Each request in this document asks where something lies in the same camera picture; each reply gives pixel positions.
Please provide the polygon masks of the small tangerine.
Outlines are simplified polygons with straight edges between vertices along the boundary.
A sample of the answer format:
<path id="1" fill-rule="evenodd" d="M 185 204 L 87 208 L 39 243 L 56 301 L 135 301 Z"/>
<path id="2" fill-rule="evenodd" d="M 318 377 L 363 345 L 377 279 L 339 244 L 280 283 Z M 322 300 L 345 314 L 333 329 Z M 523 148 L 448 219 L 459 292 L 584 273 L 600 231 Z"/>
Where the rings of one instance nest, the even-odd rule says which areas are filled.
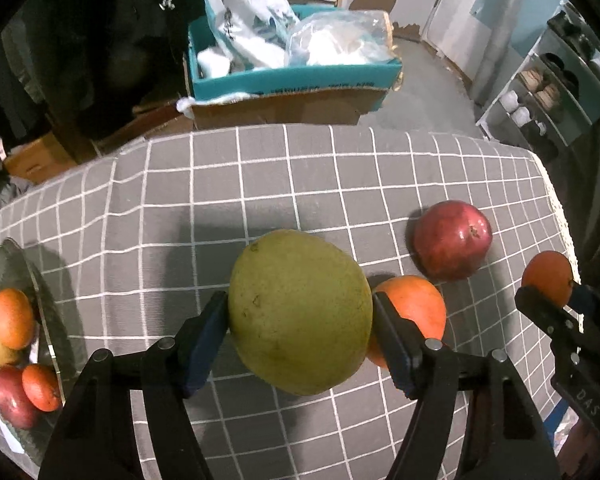
<path id="1" fill-rule="evenodd" d="M 535 255 L 522 274 L 521 286 L 536 288 L 551 304 L 568 304 L 574 285 L 572 267 L 560 252 L 547 250 Z"/>
<path id="2" fill-rule="evenodd" d="M 21 380 L 24 393 L 38 410 L 51 413 L 61 408 L 57 377 L 47 366 L 27 365 L 22 371 Z"/>

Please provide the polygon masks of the dark red apple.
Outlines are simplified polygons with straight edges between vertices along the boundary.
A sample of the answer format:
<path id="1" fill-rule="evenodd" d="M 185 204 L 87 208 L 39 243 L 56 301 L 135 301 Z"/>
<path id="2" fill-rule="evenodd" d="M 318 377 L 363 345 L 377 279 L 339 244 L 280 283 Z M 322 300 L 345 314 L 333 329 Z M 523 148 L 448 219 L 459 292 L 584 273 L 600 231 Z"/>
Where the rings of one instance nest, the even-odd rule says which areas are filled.
<path id="1" fill-rule="evenodd" d="M 12 365 L 0 367 L 0 413 L 18 429 L 30 430 L 40 414 L 24 392 L 22 370 Z"/>

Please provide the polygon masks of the large orange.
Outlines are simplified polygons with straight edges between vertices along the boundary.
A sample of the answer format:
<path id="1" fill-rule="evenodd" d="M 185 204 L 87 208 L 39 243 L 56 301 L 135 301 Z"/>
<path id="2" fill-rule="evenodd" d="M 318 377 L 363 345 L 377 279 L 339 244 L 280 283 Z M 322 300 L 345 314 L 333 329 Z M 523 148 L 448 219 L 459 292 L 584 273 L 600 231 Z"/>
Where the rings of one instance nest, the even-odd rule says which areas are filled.
<path id="1" fill-rule="evenodd" d="M 32 341 L 35 318 L 28 297 L 19 289 L 0 291 L 0 343 L 22 350 Z"/>
<path id="2" fill-rule="evenodd" d="M 374 288 L 384 292 L 401 318 L 413 321 L 425 338 L 441 340 L 446 324 L 446 305 L 430 281 L 417 275 L 389 278 Z"/>

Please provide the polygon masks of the large yellow-green pear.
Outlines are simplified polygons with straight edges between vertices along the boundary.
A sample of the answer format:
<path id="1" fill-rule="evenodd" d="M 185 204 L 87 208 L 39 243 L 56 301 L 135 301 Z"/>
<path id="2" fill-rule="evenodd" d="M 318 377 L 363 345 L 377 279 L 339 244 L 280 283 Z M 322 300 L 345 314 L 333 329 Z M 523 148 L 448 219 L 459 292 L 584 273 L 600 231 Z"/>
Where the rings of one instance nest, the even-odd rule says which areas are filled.
<path id="1" fill-rule="evenodd" d="M 237 258 L 228 313 L 245 367 L 280 390 L 314 396 L 345 382 L 364 362 L 372 292 L 360 266 L 334 244 L 277 230 Z"/>

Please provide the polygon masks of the red apple with stem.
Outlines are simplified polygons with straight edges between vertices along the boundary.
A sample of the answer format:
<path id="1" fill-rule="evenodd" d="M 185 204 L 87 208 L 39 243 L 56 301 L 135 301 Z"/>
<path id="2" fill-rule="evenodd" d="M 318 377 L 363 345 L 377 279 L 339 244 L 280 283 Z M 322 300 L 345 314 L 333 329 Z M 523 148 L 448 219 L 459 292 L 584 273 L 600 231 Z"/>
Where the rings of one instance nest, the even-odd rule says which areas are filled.
<path id="1" fill-rule="evenodd" d="M 475 206 L 446 200 L 429 207 L 417 220 L 412 245 L 427 278 L 459 281 L 474 275 L 492 243 L 492 228 Z"/>

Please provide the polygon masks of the green glass fruit plate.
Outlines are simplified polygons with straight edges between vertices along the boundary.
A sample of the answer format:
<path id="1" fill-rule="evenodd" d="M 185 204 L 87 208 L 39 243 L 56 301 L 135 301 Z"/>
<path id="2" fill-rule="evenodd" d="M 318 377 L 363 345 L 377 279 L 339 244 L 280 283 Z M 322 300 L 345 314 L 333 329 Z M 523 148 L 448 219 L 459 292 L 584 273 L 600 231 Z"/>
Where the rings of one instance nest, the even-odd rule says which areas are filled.
<path id="1" fill-rule="evenodd" d="M 0 244 L 0 291 L 5 288 L 21 290 L 35 316 L 32 340 L 19 351 L 17 366 L 48 367 L 57 377 L 60 400 L 65 402 L 76 368 L 64 324 L 41 272 L 24 249 L 9 237 Z M 41 413 L 34 427 L 24 429 L 14 426 L 0 412 L 0 428 L 10 452 L 26 456 L 35 466 L 40 466 L 58 417 L 58 412 Z"/>

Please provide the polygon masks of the grey checked tablecloth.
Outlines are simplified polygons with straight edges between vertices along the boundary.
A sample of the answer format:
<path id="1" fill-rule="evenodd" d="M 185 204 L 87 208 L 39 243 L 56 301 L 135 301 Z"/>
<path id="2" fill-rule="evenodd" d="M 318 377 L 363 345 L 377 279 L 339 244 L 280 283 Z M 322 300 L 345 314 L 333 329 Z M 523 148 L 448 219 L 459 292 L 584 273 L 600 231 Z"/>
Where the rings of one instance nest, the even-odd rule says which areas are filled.
<path id="1" fill-rule="evenodd" d="M 140 351 L 175 334 L 227 286 L 242 248 L 273 230 L 328 240 L 371 283 L 416 274 L 411 228 L 442 200 L 475 205 L 494 233 L 477 273 L 440 287 L 445 342 L 505 350 L 550 414 L 550 343 L 514 296 L 535 254 L 571 245 L 545 169 L 521 148 L 326 126 L 139 140 L 9 204 L 0 243 L 15 240 L 41 271 L 82 366 L 96 349 Z M 381 479 L 414 405 L 372 363 L 317 396 L 292 396 L 251 375 L 226 342 L 186 410 L 215 478 Z"/>

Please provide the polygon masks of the grey shoe rack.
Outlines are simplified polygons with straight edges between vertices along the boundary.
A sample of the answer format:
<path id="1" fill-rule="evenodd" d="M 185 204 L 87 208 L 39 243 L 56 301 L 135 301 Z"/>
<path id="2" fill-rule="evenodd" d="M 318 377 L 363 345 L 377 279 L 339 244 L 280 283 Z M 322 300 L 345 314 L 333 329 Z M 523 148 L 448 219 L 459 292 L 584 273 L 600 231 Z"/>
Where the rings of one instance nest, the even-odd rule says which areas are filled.
<path id="1" fill-rule="evenodd" d="M 600 40 L 562 0 L 520 66 L 480 116 L 491 140 L 546 164 L 600 118 Z"/>

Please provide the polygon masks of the brown cardboard box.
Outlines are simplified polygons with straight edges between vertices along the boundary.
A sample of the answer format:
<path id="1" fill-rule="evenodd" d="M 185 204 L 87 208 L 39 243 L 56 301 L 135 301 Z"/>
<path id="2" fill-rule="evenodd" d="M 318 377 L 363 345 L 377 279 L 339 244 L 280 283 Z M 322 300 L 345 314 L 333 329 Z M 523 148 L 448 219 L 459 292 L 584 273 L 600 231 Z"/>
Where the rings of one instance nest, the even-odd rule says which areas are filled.
<path id="1" fill-rule="evenodd" d="M 4 160 L 4 166 L 12 176 L 40 184 L 78 164 L 50 132 L 14 148 Z"/>

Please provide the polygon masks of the teal cardboard box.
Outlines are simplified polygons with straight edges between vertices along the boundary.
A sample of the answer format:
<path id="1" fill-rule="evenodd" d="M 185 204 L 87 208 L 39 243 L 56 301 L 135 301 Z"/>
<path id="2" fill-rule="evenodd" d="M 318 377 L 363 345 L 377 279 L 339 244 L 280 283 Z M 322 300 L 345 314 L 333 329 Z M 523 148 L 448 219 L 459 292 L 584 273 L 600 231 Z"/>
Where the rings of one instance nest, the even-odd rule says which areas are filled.
<path id="1" fill-rule="evenodd" d="M 299 20 L 333 6 L 297 4 Z M 198 129 L 263 124 L 354 125 L 376 112 L 402 78 L 402 62 L 339 66 L 285 66 L 238 70 L 205 18 L 188 30 L 188 93 L 176 108 Z"/>

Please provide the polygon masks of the clear plastic bag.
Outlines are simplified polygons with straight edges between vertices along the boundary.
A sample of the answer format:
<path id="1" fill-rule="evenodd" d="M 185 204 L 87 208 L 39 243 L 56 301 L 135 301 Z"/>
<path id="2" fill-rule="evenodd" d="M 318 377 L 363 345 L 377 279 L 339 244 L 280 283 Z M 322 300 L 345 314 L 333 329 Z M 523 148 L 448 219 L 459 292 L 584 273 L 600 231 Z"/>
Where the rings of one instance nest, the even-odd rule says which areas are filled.
<path id="1" fill-rule="evenodd" d="M 289 66 L 389 63 L 396 58 L 389 15 L 379 10 L 315 12 L 291 29 Z"/>

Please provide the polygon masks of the white printed rice bag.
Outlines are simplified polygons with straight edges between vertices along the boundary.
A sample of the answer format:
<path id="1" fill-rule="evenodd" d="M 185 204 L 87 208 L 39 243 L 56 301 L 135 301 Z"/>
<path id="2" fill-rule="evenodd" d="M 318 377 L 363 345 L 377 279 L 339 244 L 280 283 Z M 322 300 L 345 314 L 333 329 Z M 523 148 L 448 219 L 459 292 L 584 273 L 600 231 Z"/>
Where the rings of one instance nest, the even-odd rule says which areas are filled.
<path id="1" fill-rule="evenodd" d="M 299 23 L 288 0 L 204 0 L 212 34 L 242 70 L 287 65 L 287 41 Z"/>

